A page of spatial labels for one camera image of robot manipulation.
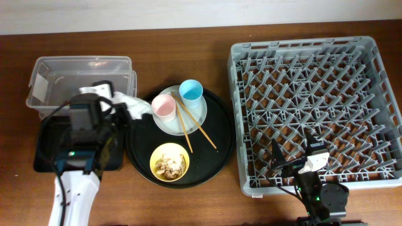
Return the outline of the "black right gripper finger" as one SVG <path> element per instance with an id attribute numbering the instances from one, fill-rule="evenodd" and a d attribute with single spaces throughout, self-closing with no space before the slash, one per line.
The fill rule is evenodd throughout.
<path id="1" fill-rule="evenodd" d="M 306 140 L 307 140 L 307 144 L 311 148 L 323 146 L 323 141 L 319 141 L 318 139 L 316 139 L 313 135 L 311 135 L 311 133 L 309 131 L 306 132 Z"/>
<path id="2" fill-rule="evenodd" d="M 272 140 L 272 152 L 271 152 L 271 169 L 275 170 L 286 164 L 286 159 L 283 156 L 279 144 L 275 139 Z"/>

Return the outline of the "white napkin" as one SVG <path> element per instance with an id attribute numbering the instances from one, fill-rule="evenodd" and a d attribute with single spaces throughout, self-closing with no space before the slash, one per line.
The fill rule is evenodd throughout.
<path id="1" fill-rule="evenodd" d="M 143 115 L 153 113 L 149 102 L 118 91 L 114 92 L 111 101 L 113 104 L 126 104 L 132 120 L 142 119 Z"/>

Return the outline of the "pink cup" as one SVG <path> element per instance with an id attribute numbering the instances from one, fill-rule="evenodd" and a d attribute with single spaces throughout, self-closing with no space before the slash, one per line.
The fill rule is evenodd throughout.
<path id="1" fill-rule="evenodd" d="M 161 121 L 170 122 L 176 117 L 176 102 L 169 94 L 157 95 L 152 103 L 151 108 Z"/>

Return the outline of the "yellow bowl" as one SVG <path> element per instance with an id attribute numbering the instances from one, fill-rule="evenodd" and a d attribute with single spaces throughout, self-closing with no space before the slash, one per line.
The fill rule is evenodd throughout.
<path id="1" fill-rule="evenodd" d="M 149 160 L 152 174 L 164 182 L 173 182 L 182 178 L 188 171 L 190 158 L 181 145 L 165 143 L 158 146 Z"/>

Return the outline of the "food scraps and rice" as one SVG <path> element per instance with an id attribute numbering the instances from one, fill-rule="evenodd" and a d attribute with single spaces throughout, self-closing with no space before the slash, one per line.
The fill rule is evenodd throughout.
<path id="1" fill-rule="evenodd" d="M 155 163 L 156 175 L 167 181 L 176 180 L 181 177 L 186 168 L 187 162 L 183 154 L 164 153 Z"/>

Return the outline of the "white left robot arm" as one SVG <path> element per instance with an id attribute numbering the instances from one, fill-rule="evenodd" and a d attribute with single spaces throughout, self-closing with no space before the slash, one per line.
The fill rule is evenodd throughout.
<path id="1" fill-rule="evenodd" d="M 126 104 L 97 94 L 80 94 L 70 102 L 70 125 L 51 159 L 56 174 L 50 225 L 87 225 L 102 174 L 123 150 L 131 117 Z"/>

